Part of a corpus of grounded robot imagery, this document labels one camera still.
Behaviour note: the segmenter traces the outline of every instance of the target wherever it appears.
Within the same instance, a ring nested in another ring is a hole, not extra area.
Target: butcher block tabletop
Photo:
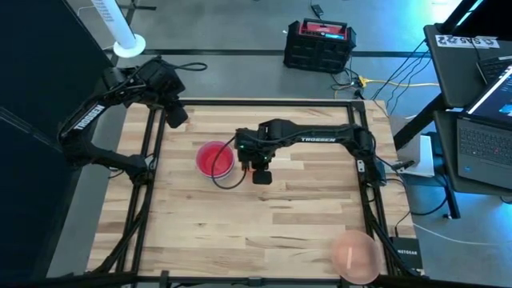
[[[375,103],[365,105],[377,155],[395,160],[387,117]],[[254,185],[248,174],[232,190],[220,190],[200,174],[195,156],[208,141],[226,142],[235,129],[255,130],[274,118],[302,125],[348,123],[346,108],[290,102],[290,106],[187,106],[186,111],[185,124],[174,130],[166,125],[139,274],[159,276],[168,270],[175,277],[339,277],[330,262],[332,241],[345,230],[365,231],[355,163],[344,146],[298,143],[281,148],[270,164],[272,184]],[[148,113],[141,105],[128,109],[119,153],[140,153]],[[219,182],[228,186],[241,176],[236,162],[231,175]],[[110,180],[88,270],[99,266],[121,238],[131,188],[125,174]],[[398,182],[382,188],[382,199],[392,235],[409,204]],[[398,231],[401,237],[415,238],[410,216]],[[382,273],[386,273],[383,264]]]

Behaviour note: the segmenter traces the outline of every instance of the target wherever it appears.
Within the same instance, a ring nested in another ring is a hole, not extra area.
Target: sticker
[[[499,48],[498,41],[492,39],[481,38],[467,38],[457,37],[451,35],[435,35],[436,43],[439,47],[453,47],[453,48]]]

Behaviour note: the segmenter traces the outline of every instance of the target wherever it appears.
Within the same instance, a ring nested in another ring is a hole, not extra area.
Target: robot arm
[[[185,90],[175,72],[177,68],[160,57],[152,58],[139,68],[108,68],[96,85],[98,93],[87,100],[67,119],[58,132],[58,141],[69,164],[85,166],[99,164],[124,170],[135,184],[143,184],[152,177],[150,159],[142,155],[129,157],[94,146],[85,135],[94,123],[111,106],[132,103],[146,104],[149,108],[163,108],[166,121],[176,128],[188,119],[178,94]]]
[[[276,149],[298,142],[342,144],[356,160],[364,163],[363,169],[368,169],[368,182],[382,180],[375,159],[374,136],[358,125],[302,126],[289,120],[274,119],[261,123],[258,130],[237,129],[234,147],[242,165],[248,167],[250,164],[255,170],[253,183],[268,185],[272,183],[272,175],[267,170]]]

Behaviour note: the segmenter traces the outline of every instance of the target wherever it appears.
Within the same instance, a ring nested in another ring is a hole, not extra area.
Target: floor
[[[75,11],[91,6],[89,0],[68,0]],[[295,20],[313,18],[310,0],[140,0],[156,11],[135,12],[131,27],[143,35],[149,49],[266,49],[284,48],[287,26]],[[423,39],[425,24],[442,22],[458,4],[457,0],[313,0],[325,11],[324,19],[348,22],[358,34],[357,51],[412,51]],[[101,47],[113,44],[107,28],[94,8],[80,10],[80,19]],[[120,59],[119,66],[137,65],[150,56]],[[187,90],[181,97],[248,97],[248,98],[333,98],[327,74],[290,70],[281,56],[166,56],[168,62],[207,63],[204,72],[179,72]],[[404,58],[354,58],[352,70],[365,78],[386,80]],[[412,83],[436,82],[434,68],[423,59]],[[407,83],[405,72],[396,81]],[[370,97],[379,84],[369,84],[364,95]],[[393,87],[385,88],[378,98],[387,100]],[[439,93],[436,86],[410,88],[400,97],[393,116],[415,115]],[[352,98],[341,92],[338,98]],[[124,111],[108,115],[109,123],[98,129],[95,141],[115,148]],[[95,177],[103,177],[94,170]],[[85,269],[95,227],[101,212],[105,181],[97,182],[98,192],[77,191],[62,233],[49,276]],[[409,186],[410,206],[426,211],[443,200],[441,188]],[[446,220],[443,207],[435,214],[414,217],[414,222],[438,234],[468,242],[504,243],[512,239],[512,206],[497,197],[457,194],[462,219]],[[447,241],[416,229],[422,249],[426,274],[432,278],[509,286],[512,283],[512,244],[475,246]]]

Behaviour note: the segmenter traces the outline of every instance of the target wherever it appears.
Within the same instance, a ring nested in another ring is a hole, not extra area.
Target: black panel
[[[0,9],[0,107],[55,138],[58,123],[111,63],[65,0],[6,5]],[[1,119],[0,134],[0,282],[44,278],[79,171]]]

